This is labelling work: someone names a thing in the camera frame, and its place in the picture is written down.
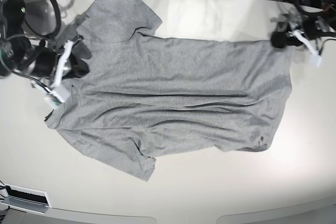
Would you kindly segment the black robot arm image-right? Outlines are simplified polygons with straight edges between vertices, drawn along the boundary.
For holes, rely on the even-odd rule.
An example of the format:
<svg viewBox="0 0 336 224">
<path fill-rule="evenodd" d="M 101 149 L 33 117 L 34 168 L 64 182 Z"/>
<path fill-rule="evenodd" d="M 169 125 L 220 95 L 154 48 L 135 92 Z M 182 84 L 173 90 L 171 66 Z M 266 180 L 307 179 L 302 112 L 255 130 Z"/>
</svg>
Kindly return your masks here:
<svg viewBox="0 0 336 224">
<path fill-rule="evenodd" d="M 335 0 L 281 0 L 294 6 L 293 13 L 283 14 L 271 34 L 273 47 L 302 46 L 303 42 L 294 35 L 297 31 L 309 42 L 322 41 L 317 50 L 322 53 L 327 41 L 335 41 Z"/>
</svg>

